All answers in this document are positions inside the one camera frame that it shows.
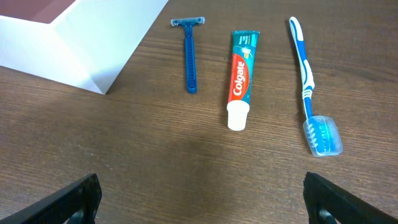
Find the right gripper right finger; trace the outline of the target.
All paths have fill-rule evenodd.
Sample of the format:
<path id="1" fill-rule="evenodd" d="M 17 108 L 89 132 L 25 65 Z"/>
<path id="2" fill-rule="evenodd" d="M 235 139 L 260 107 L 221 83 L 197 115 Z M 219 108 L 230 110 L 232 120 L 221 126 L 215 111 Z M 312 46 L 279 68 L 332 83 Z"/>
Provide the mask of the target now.
<path id="1" fill-rule="evenodd" d="M 303 197 L 308 222 L 397 224 L 397 219 L 314 172 L 307 172 Z"/>

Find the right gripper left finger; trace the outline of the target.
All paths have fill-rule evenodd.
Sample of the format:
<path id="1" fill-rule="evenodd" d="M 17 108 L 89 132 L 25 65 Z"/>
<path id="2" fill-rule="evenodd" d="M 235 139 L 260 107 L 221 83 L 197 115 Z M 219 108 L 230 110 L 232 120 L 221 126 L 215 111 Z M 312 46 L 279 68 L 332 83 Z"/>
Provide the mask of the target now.
<path id="1" fill-rule="evenodd" d="M 95 224 L 102 198 L 98 176 L 89 174 L 1 220 L 1 224 Z"/>

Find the blue disposable razor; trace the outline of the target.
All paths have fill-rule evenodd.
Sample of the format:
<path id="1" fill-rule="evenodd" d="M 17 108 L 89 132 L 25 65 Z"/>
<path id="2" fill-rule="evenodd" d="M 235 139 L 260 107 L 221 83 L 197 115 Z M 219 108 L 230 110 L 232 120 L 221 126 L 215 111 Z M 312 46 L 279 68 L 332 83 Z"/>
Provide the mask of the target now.
<path id="1" fill-rule="evenodd" d="M 195 44 L 193 38 L 193 27 L 204 24 L 204 17 L 189 17 L 181 19 L 171 19 L 172 27 L 181 26 L 185 31 L 185 71 L 186 86 L 189 94 L 197 92 L 197 70 L 195 61 Z"/>

